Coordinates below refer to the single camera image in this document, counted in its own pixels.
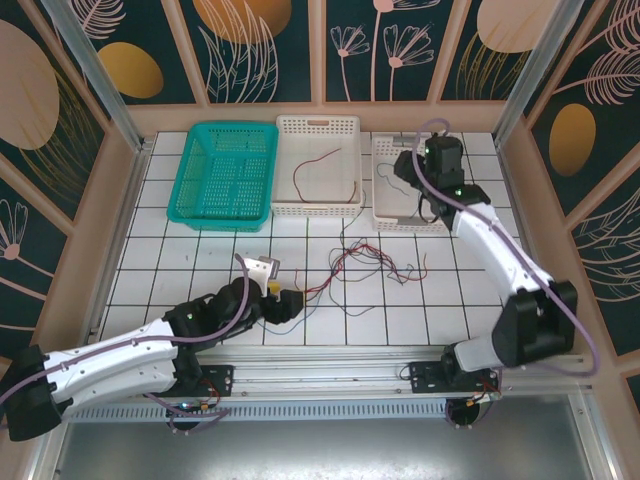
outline floral wallpaper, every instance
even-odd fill
[[[472,0],[441,100],[506,100],[558,0]]]
[[[538,98],[540,98],[540,94],[542,94],[542,91],[547,86],[547,83],[548,83],[547,80],[558,67],[558,63],[560,63],[560,60],[562,59],[565,52],[567,51],[567,48],[569,48],[569,45],[573,41],[573,37],[575,36],[576,32],[582,26],[582,22],[584,21],[584,18],[587,16],[587,13],[589,13],[589,10],[593,6],[594,2],[595,0],[584,0],[584,3],[580,8],[580,12],[578,13],[578,16],[575,22],[573,22],[573,24],[569,26],[569,33],[567,33],[567,35],[564,37],[564,40],[562,41],[562,45],[560,45],[560,48],[558,49],[558,52],[556,53],[555,58],[547,68],[547,71],[545,72],[544,76],[538,83],[538,87],[535,89],[535,91],[531,95],[531,98],[529,99],[529,102],[525,106],[524,108],[525,117],[529,117],[529,113],[531,112],[531,109],[535,106],[536,102],[538,101]]]
[[[565,214],[640,142],[640,3],[612,0],[531,128]]]
[[[180,0],[211,103],[310,102],[307,0]]]
[[[640,169],[573,230],[618,355],[640,349]]]
[[[16,0],[0,4],[0,157],[75,217],[104,131]]]
[[[29,346],[66,240],[0,180],[0,357]]]
[[[426,100],[451,5],[327,0],[327,101]]]
[[[195,103],[160,1],[68,0],[68,4],[127,105]]]

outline plastic basket slots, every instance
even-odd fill
[[[196,230],[255,232],[267,220],[278,129],[200,123],[189,131],[167,215]]]

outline black grid line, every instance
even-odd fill
[[[460,289],[460,301],[462,302],[462,313],[464,315],[464,324],[467,327],[467,338],[471,338],[471,335],[469,333],[469,321],[467,320],[467,311],[465,310],[465,304],[464,304],[464,294],[462,293],[462,282],[460,281],[460,270],[458,270],[458,259],[456,258],[456,249],[453,245],[453,235],[450,236],[451,238],[451,250],[453,251],[453,263],[456,266],[456,278],[458,279],[458,288]]]
[[[269,258],[271,258],[271,249],[273,248],[273,224],[275,223],[273,220],[274,220],[274,216],[272,213],[268,220],[271,222],[271,225],[269,228],[269,232],[271,234],[269,237]],[[264,345],[264,342],[266,339],[267,339],[267,330],[266,328],[262,327],[262,345]]]
[[[307,272],[309,271],[309,217],[307,217],[307,227],[305,229],[305,250],[304,250],[304,291],[309,290],[309,275]],[[309,306],[307,305],[307,294],[304,293],[304,334],[302,336],[302,344],[307,344],[307,317],[309,316]]]
[[[191,240],[198,240],[197,237],[191,237]],[[153,268],[121,268],[119,269],[119,271],[123,271],[123,272],[152,272],[152,271],[159,271],[159,272],[163,272],[163,271],[191,271],[193,270],[193,267],[184,267],[184,268],[157,268],[157,269],[153,269]],[[198,272],[226,272],[228,271],[228,269],[226,268],[196,268],[195,269]],[[233,268],[234,271],[240,271],[240,268]],[[281,272],[295,272],[296,270],[301,270],[299,268],[281,268],[280,271]],[[326,271],[326,268],[309,268],[306,271],[307,272],[324,272]],[[352,272],[370,272],[372,270],[372,268],[349,268],[349,271]],[[409,268],[398,268],[398,270],[408,270],[410,271],[411,269]],[[485,269],[484,268],[430,268],[429,271],[431,272],[484,272]]]
[[[378,232],[378,245],[382,247],[380,232]],[[380,269],[380,281],[382,282],[382,306],[384,307],[384,331],[387,336],[387,345],[389,345],[389,322],[387,317],[387,295],[384,290],[384,269]]]
[[[368,135],[367,135],[368,138],[370,140],[372,140],[373,139],[373,133],[372,132],[367,132],[367,133],[368,133]],[[399,134],[401,136],[403,135],[402,132],[395,132],[394,134]],[[366,137],[367,136],[363,136],[362,140],[366,141]],[[468,152],[468,147],[466,145],[466,138],[465,138],[464,133],[462,134],[461,137],[462,137],[461,139],[462,139],[463,145],[465,146],[465,152],[466,152],[465,155],[467,156],[467,158],[472,157],[472,156],[476,156],[476,155],[477,156],[496,155],[495,153],[493,153],[493,154],[491,154],[491,153],[472,153],[472,154],[470,154]],[[175,145],[169,144],[168,148],[175,148]],[[151,158],[150,161],[152,161],[153,157],[155,157],[155,156],[158,156],[158,157],[176,157],[178,155],[179,154],[177,154],[175,152],[172,152],[172,153],[155,153],[154,152],[152,154],[152,158]],[[373,152],[371,152],[370,154],[362,154],[362,155],[369,155],[372,158],[373,157]],[[189,238],[189,239],[197,238],[196,260],[194,261],[192,267],[191,268],[184,268],[184,269],[160,269],[160,268],[156,268],[155,270],[149,270],[149,271],[154,271],[154,274],[153,274],[153,281],[151,282],[151,290],[149,292],[149,301],[147,302],[146,305],[114,304],[113,303],[113,299],[114,299],[116,288],[118,286],[118,281],[121,279],[120,278],[121,271],[129,271],[129,270],[146,271],[146,270],[148,270],[148,269],[123,269],[122,268],[122,265],[123,265],[122,262],[124,262],[124,258],[125,258],[126,252],[127,252],[127,248],[129,247],[129,240],[130,240],[130,238],[134,238],[132,236],[133,227],[134,227],[136,218],[139,216],[140,209],[163,209],[164,210],[166,208],[165,206],[140,206],[139,205],[140,201],[141,201],[141,198],[142,198],[142,193],[143,193],[143,190],[144,190],[144,186],[146,185],[146,182],[150,182],[149,184],[152,185],[151,182],[170,182],[171,181],[170,179],[162,179],[162,178],[148,179],[147,177],[149,175],[150,169],[151,169],[151,164],[149,162],[147,164],[147,166],[146,166],[145,177],[144,177],[145,180],[144,180],[143,184],[141,185],[141,189],[140,189],[140,192],[138,194],[138,199],[137,199],[137,202],[136,202],[136,207],[135,207],[135,210],[134,210],[134,214],[132,216],[132,220],[131,220],[131,223],[130,223],[129,228],[128,228],[128,233],[127,233],[127,236],[126,236],[126,240],[124,242],[122,255],[121,255],[121,258],[119,260],[118,268],[117,268],[115,279],[114,279],[114,282],[113,282],[112,291],[110,293],[107,305],[105,307],[105,311],[103,313],[104,321],[102,322],[102,331],[100,333],[100,338],[102,338],[102,335],[104,333],[104,328],[105,328],[106,322],[108,320],[108,315],[109,315],[109,312],[111,310],[111,306],[114,306],[114,307],[115,306],[118,306],[118,307],[120,307],[120,306],[124,306],[124,307],[128,307],[128,306],[131,306],[131,307],[146,307],[144,309],[145,310],[145,317],[143,319],[143,322],[146,321],[146,317],[149,315],[150,307],[151,306],[154,306],[154,307],[156,306],[156,305],[152,305],[151,298],[153,296],[153,291],[155,289],[155,285],[156,285],[156,281],[157,281],[157,275],[158,275],[159,271],[165,271],[165,270],[190,271],[191,277],[190,277],[190,284],[189,284],[189,289],[188,289],[188,296],[189,297],[191,297],[191,292],[193,291],[193,281],[194,281],[194,278],[195,278],[195,272],[196,271],[226,271],[225,269],[215,269],[215,268],[213,268],[213,269],[204,268],[203,269],[203,268],[197,268],[197,266],[196,266],[196,264],[197,264],[197,255],[198,255],[198,251],[200,249],[200,242],[201,242],[202,238],[232,238],[233,237],[234,240],[233,240],[232,252],[235,253],[235,250],[237,248],[237,238],[238,238],[238,234],[237,233],[229,232],[228,234],[225,234],[224,232],[216,232],[216,234],[214,234],[212,236],[208,236],[206,234],[206,231],[204,231],[204,232],[201,231],[201,232],[198,232],[197,235],[193,235],[193,236],[187,236],[187,235],[183,234],[182,232],[178,232],[177,235],[168,235],[169,224],[168,224],[168,221],[165,219],[165,225],[164,225],[164,229],[163,229],[164,233],[162,235],[162,243],[161,243],[160,253],[158,255],[158,260],[157,260],[156,267],[159,267],[159,262],[160,262],[160,259],[162,257],[162,254],[163,254],[163,249],[164,249],[164,246],[165,246],[165,239],[166,238],[183,238],[183,239],[185,239],[185,238]],[[472,178],[473,181],[475,181],[475,175],[473,174],[473,167],[471,167],[470,162],[469,162],[469,169],[470,169],[469,173],[471,175],[471,178]],[[369,181],[369,179],[364,178],[364,177],[367,177],[367,176],[368,176],[368,174],[363,171],[363,186],[365,185],[364,184],[365,181]],[[498,179],[486,180],[486,182],[503,182],[503,183],[505,183],[504,180],[498,180]],[[507,206],[505,206],[505,207],[497,207],[497,208],[500,209],[500,210],[510,209],[510,210],[513,211],[513,208],[507,207]],[[265,238],[265,239],[269,238],[269,255],[271,256],[273,254],[272,250],[273,250],[273,238],[274,238],[273,237],[273,234],[274,234],[273,216],[271,217],[270,220],[271,220],[270,231],[269,231],[269,229],[267,229],[267,231],[263,230],[262,232],[259,232],[259,233],[256,233],[256,234],[252,234],[251,237],[254,237],[254,238]],[[339,220],[342,223],[342,227],[344,228],[345,219],[339,219]],[[323,239],[339,238],[339,236],[329,236],[329,237],[311,236],[310,232],[309,232],[309,219],[308,218],[306,219],[306,222],[307,222],[307,224],[306,224],[306,231],[305,231],[304,236],[302,236],[302,235],[288,235],[288,236],[279,236],[278,237],[278,240],[280,240],[280,241],[284,240],[285,244],[286,244],[286,239],[301,239],[301,238],[305,239],[305,280],[304,280],[305,290],[307,290],[308,286],[309,286],[308,285],[308,282],[309,282],[308,275],[306,275],[306,273],[307,272],[313,272],[313,271],[323,271],[323,269],[309,269],[308,268],[309,267],[310,254],[311,254],[310,241],[313,238],[323,238]],[[349,235],[349,233],[350,232],[346,232],[345,239],[355,240],[355,239],[360,238],[359,235]],[[379,241],[381,247],[383,246],[382,238],[384,238],[385,241],[388,240],[388,239],[394,239],[394,238],[395,239],[398,239],[398,238],[403,238],[403,239],[413,238],[414,239],[414,243],[415,243],[415,248],[416,248],[416,256],[418,257],[418,264],[417,264],[418,268],[417,268],[417,271],[420,273],[420,275],[422,275],[422,272],[424,272],[424,267],[421,265],[421,261],[420,261],[420,258],[419,258],[419,252],[420,251],[418,249],[417,240],[418,240],[418,238],[431,238],[431,237],[435,238],[436,237],[435,235],[433,235],[433,234],[424,235],[424,234],[421,234],[421,233],[406,235],[406,234],[401,233],[401,232],[398,232],[397,234],[394,234],[394,232],[378,232],[377,235],[378,235],[378,241]],[[457,275],[457,278],[458,278],[458,288],[460,290],[460,296],[461,296],[461,300],[462,300],[461,301],[461,303],[462,303],[461,306],[463,308],[463,312],[464,312],[464,315],[465,315],[465,323],[466,323],[466,327],[467,327],[467,335],[469,336],[469,323],[468,323],[468,319],[467,319],[467,316],[466,316],[466,308],[474,307],[474,306],[478,306],[478,307],[490,307],[490,306],[499,307],[500,305],[499,304],[497,304],[497,305],[467,305],[465,303],[465,298],[464,298],[464,296],[462,294],[461,275],[459,273],[461,270],[458,269],[458,262],[457,262],[457,258],[456,258],[456,252],[455,252],[455,249],[453,247],[453,240],[451,238],[451,235],[447,235],[447,236],[449,236],[450,242],[451,242],[451,246],[452,246],[452,254],[454,256],[454,265],[455,265],[456,275]],[[438,238],[444,238],[445,235],[443,234],[443,235],[439,235],[437,237]],[[144,238],[160,238],[160,235],[142,235],[142,236],[137,236],[136,235],[135,238],[143,238],[143,239]],[[233,262],[234,262],[234,259],[233,259],[233,254],[232,254],[231,267],[229,269],[229,282],[232,280],[233,273],[234,273]],[[357,264],[354,266],[354,268],[350,268],[349,270],[350,271],[351,270],[353,270],[353,271],[363,271],[363,272],[364,271],[368,271],[368,269],[360,269],[360,268],[358,268]],[[433,269],[433,270],[434,271],[452,271],[453,269]],[[483,269],[464,269],[463,271],[482,271],[482,270]],[[288,268],[288,269],[283,269],[282,271],[283,272],[295,271],[295,269]],[[381,271],[381,275],[383,275],[383,278],[382,278],[383,307],[384,307],[383,311],[384,311],[384,318],[385,318],[386,340],[387,340],[387,345],[388,345],[389,344],[389,328],[388,328],[389,325],[388,325],[388,312],[387,312],[387,302],[386,302],[387,298],[386,297],[388,296],[389,292],[386,292],[386,290],[385,290],[384,274],[385,273]],[[424,284],[421,282],[422,308],[423,308],[424,315],[425,315],[425,322],[427,324],[427,344],[430,344],[431,339],[430,339],[429,328],[428,328],[429,325],[428,325],[428,318],[427,318],[427,313],[426,313],[426,307],[427,307],[427,305],[426,305],[426,294],[425,294],[424,288],[425,288]],[[344,294],[345,294],[344,304],[345,304],[345,310],[346,310],[346,308],[350,307],[349,301],[347,299],[346,282],[343,285],[343,291],[344,291]],[[172,308],[173,306],[174,305],[166,305],[166,307],[168,307],[168,308]],[[413,307],[413,308],[415,308],[417,306],[420,306],[420,305],[416,305],[416,304],[393,305],[394,308],[396,308],[396,307]],[[325,305],[325,306],[321,306],[321,307],[318,307],[318,308],[323,308],[323,307],[330,307],[330,306],[329,305]],[[429,305],[429,307],[452,307],[452,305]],[[309,310],[310,309],[305,304],[305,317],[308,316]],[[349,319],[348,319],[348,315],[347,315],[346,312],[344,313],[344,315],[345,315],[345,344],[348,345],[348,333],[349,333],[349,331],[348,331],[348,321],[349,321]],[[304,323],[305,323],[305,327],[304,327],[304,345],[307,345],[308,341],[309,341],[309,339],[307,337],[307,333],[308,333],[307,332],[307,322],[304,322]],[[266,340],[266,331],[263,330],[263,335],[262,335],[262,344],[263,345],[265,345],[265,340]]]
[[[167,233],[167,228],[169,228],[169,219],[167,218],[167,221],[164,225],[164,233]],[[156,271],[153,274],[153,281],[151,282],[151,291],[149,292],[149,301],[147,302],[147,309],[145,310],[144,313],[144,320],[146,321],[147,319],[147,315],[149,315],[149,308],[151,307],[151,297],[153,296],[153,289],[155,288],[156,285],[156,278],[158,276],[158,266],[160,265],[160,259],[162,258],[162,249],[164,248],[164,239],[165,237],[162,237],[162,243],[160,244],[160,254],[158,255],[158,262],[156,263]]]
[[[344,218],[342,219],[342,231],[344,232],[346,228]],[[345,247],[342,247],[342,254],[344,255]],[[344,282],[342,282],[342,288],[344,292],[344,344],[349,345],[349,315],[347,315],[347,309],[349,308],[349,303],[347,301],[347,269],[342,269],[342,274],[344,278]]]
[[[173,308],[175,307],[175,304],[164,304],[164,303],[153,303],[151,305],[149,305],[150,307],[168,307],[168,308]],[[382,308],[384,305],[351,305],[352,307],[356,307],[356,308],[364,308],[364,307],[369,307],[369,306],[373,306],[375,308]],[[403,305],[403,304],[398,304],[398,305],[389,305],[390,308],[417,308],[417,307],[439,307],[439,308],[461,308],[462,305],[451,305],[449,304],[429,304],[429,305],[416,305],[414,304],[407,304],[407,305]],[[500,304],[482,304],[482,305],[476,305],[476,304],[465,304],[464,305],[466,308],[484,308],[484,307],[501,307],[502,305]],[[131,303],[114,303],[113,305],[109,305],[109,307],[146,307],[146,305],[140,305],[140,304],[131,304]],[[340,306],[337,305],[319,305],[318,308],[323,308],[323,307],[332,307],[332,308],[340,308]]]
[[[229,262],[229,279],[227,281],[227,284],[231,283],[231,280],[233,280],[233,262],[235,261],[235,253],[236,253],[236,240],[238,238],[238,232],[235,232],[233,234],[233,248],[231,249],[231,262]],[[220,345],[224,345],[224,340],[220,340]]]
[[[416,255],[418,257],[418,276],[422,277],[422,262],[420,261],[420,249],[418,248],[418,238],[417,237],[413,237],[413,241],[415,242],[416,245]],[[428,267],[425,265],[425,274],[429,275],[429,269]],[[427,327],[427,345],[431,345],[431,337],[429,336],[429,318],[427,317],[427,300],[424,296],[424,283],[422,283],[422,280],[420,281],[420,292],[422,293],[422,308],[424,310],[424,323]]]
[[[198,232],[198,241],[196,243],[196,254],[193,259],[193,269],[191,270],[191,282],[189,283],[189,292],[187,293],[187,300],[191,300],[191,289],[193,288],[193,277],[196,274],[196,262],[198,261],[198,250],[200,250],[200,239],[202,238],[202,230]]]

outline leaf illustration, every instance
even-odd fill
[[[583,220],[574,239],[598,300],[640,296],[640,189],[618,207]]]
[[[89,38],[106,40],[127,15],[122,0],[69,0],[82,30]]]
[[[605,38],[618,53],[637,50],[640,47],[640,0],[617,0]]]
[[[635,215],[640,215],[640,189],[619,207],[580,222],[579,231],[574,235],[578,249],[593,246],[610,238],[616,229]]]
[[[556,89],[553,94],[584,85],[587,99],[600,105],[622,105],[640,86],[640,50],[611,50],[592,65],[587,78]]]
[[[253,103],[278,84],[278,56],[267,23],[245,2],[241,15],[230,0],[203,0],[209,22],[219,35],[200,28],[209,51],[207,90],[216,103]]]
[[[209,73],[206,87],[215,102],[224,103],[229,98],[229,72],[221,53],[220,41],[212,39],[207,32],[198,27],[209,52]]]

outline flower illustration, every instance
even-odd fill
[[[347,101],[351,101],[349,95],[349,87],[347,86],[347,75],[344,69],[344,59],[353,55],[367,53],[370,50],[369,43],[366,42],[367,37],[362,31],[362,25],[359,27],[347,27],[342,32],[340,27],[331,29],[331,40],[333,46],[340,56],[340,65],[342,66],[342,82],[344,84],[344,93],[347,95]]]
[[[373,29],[373,55],[371,56],[371,101],[376,101],[376,53],[378,52],[378,31],[380,17],[383,13],[394,10],[419,10],[435,7],[440,0],[373,0],[373,7],[377,10],[376,24]]]
[[[16,202],[14,214],[11,214],[9,202],[0,200],[0,258],[15,260],[20,256],[20,242],[27,227],[29,210]]]
[[[15,209],[12,212],[9,202],[4,198],[0,200],[0,260],[18,260],[37,272],[47,275],[48,277],[53,277],[52,273],[26,261],[20,256],[20,244],[24,238],[28,218],[29,209],[20,202],[16,202]],[[39,300],[46,299],[45,295],[34,292],[33,290],[23,287],[22,285],[18,285],[17,283],[3,277],[0,277],[0,284],[6,285]]]
[[[396,68],[433,61],[433,50],[428,49],[431,44],[429,28],[430,25],[423,28],[407,27],[400,37],[398,37],[398,25],[384,29],[384,47],[391,67],[389,100],[393,100],[393,79]]]

